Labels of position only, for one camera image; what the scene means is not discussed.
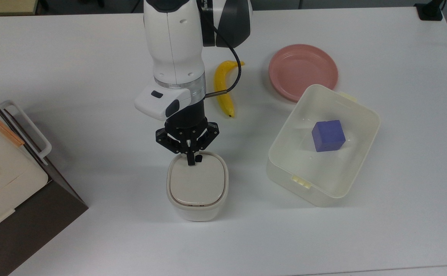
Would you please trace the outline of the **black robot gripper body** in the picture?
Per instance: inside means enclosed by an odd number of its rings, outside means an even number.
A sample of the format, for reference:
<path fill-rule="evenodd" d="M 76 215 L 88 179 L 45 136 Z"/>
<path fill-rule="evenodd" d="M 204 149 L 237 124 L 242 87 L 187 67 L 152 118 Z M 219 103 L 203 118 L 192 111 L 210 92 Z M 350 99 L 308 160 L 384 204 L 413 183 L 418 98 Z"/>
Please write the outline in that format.
<path fill-rule="evenodd" d="M 206 149 L 219 134 L 218 124 L 208 121 L 200 101 L 169 117 L 155 140 L 173 153 L 193 154 Z"/>

